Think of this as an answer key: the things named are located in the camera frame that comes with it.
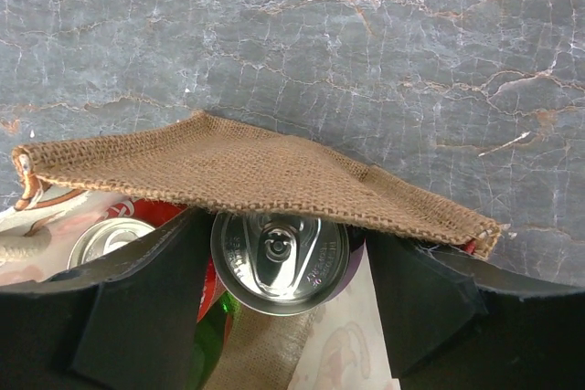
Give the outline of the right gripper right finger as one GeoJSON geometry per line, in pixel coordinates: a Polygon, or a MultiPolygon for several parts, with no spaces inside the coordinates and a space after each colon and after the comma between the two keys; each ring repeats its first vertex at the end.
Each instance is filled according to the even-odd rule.
{"type": "Polygon", "coordinates": [[[404,389],[581,389],[584,291],[370,231],[392,375],[404,389]]]}

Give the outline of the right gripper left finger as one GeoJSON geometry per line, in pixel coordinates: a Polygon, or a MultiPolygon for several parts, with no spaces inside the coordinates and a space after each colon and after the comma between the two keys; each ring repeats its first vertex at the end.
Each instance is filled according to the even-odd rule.
{"type": "Polygon", "coordinates": [[[182,389],[211,214],[189,208],[92,262],[1,289],[4,389],[182,389]]]}

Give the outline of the burlap canvas bag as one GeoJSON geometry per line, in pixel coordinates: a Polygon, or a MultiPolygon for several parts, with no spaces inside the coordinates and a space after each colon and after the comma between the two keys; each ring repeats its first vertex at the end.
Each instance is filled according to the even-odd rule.
{"type": "MultiPolygon", "coordinates": [[[[12,160],[24,192],[1,215],[1,289],[69,270],[80,234],[134,197],[211,214],[209,245],[220,213],[316,217],[470,248],[479,258],[501,234],[493,219],[375,165],[204,111],[161,129],[23,144],[12,160]]],[[[371,296],[361,291],[356,316],[346,303],[323,303],[277,318],[238,301],[203,389],[390,388],[371,296]]]]}

